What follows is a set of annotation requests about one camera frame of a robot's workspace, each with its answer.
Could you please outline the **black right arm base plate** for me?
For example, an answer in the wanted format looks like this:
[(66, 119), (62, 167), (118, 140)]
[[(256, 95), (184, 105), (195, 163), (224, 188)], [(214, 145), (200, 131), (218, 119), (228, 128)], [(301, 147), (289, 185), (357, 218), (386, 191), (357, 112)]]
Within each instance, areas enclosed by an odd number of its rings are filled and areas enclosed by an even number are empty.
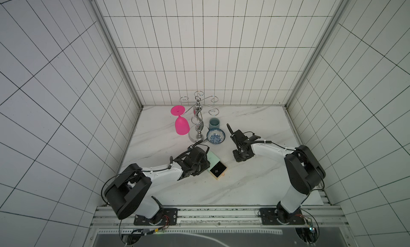
[(305, 220), (301, 215), (301, 209), (297, 209), (293, 213), (288, 213), (286, 210), (278, 210), (277, 208), (260, 208), (258, 211), (262, 224), (271, 226), (305, 225)]

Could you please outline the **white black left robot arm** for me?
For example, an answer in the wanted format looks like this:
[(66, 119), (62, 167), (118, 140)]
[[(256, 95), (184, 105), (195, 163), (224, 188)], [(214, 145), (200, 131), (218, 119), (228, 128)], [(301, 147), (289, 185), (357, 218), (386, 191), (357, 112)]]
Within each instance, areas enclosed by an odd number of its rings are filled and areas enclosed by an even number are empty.
[(101, 189), (102, 200), (123, 220), (131, 215), (147, 219), (156, 225), (165, 217), (163, 205), (148, 194), (153, 187), (200, 175), (210, 168), (209, 146), (201, 142), (187, 148), (170, 162), (153, 168), (128, 165), (123, 172), (110, 178)]

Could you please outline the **mint green jewelry box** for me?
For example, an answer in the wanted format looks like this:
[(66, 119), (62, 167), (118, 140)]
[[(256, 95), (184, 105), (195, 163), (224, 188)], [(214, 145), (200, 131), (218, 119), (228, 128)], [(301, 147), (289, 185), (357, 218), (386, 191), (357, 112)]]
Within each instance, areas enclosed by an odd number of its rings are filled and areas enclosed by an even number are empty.
[(212, 151), (208, 152), (207, 159), (210, 163), (208, 171), (211, 171), (221, 161)]

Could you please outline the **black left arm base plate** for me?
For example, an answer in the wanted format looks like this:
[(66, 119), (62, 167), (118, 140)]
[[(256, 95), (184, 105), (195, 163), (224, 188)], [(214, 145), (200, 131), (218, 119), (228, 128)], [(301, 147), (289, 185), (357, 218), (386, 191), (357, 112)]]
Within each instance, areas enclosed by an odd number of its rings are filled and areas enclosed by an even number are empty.
[(174, 226), (177, 223), (177, 217), (177, 208), (164, 208), (160, 209), (151, 219), (136, 215), (133, 224), (135, 226)]

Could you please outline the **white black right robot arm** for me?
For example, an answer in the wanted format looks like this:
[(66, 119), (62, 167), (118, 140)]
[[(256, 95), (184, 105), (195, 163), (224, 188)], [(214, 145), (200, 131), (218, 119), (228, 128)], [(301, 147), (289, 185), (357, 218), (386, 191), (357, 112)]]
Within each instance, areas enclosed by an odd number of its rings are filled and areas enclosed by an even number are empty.
[(245, 162), (258, 155), (284, 164), (290, 187), (277, 204), (276, 211), (282, 220), (296, 215), (303, 202), (326, 177), (325, 170), (312, 151), (304, 145), (296, 148), (283, 147), (255, 134), (247, 137), (241, 130), (234, 131), (229, 124), (226, 126), (236, 146), (233, 151), (236, 162)]

